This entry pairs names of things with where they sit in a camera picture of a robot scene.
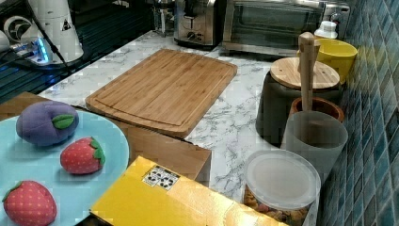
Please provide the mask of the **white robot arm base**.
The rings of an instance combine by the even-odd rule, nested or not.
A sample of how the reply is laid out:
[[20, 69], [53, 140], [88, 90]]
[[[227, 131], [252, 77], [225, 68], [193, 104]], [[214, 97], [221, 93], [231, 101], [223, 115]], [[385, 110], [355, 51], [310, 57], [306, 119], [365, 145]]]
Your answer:
[[1, 13], [11, 49], [33, 64], [68, 65], [84, 54], [68, 0], [1, 0]]

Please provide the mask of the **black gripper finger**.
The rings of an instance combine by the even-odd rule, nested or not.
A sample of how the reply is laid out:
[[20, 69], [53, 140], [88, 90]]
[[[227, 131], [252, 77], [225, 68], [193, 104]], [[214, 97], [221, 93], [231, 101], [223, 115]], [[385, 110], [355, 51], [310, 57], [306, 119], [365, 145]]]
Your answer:
[[184, 15], [188, 17], [195, 17], [194, 11], [197, 0], [184, 0]]

